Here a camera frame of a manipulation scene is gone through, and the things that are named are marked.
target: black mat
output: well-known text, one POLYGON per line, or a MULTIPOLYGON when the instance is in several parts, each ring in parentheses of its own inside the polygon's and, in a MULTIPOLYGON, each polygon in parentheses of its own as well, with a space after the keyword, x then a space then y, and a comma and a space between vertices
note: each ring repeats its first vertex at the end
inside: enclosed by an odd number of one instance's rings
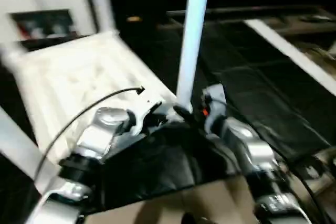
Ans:
MULTIPOLYGON (((121 37, 175 92, 182 27, 127 29, 121 37)), ((206 24, 199 56, 195 105, 201 89, 215 79, 260 135, 289 159, 335 144, 336 98, 245 24, 206 24)))

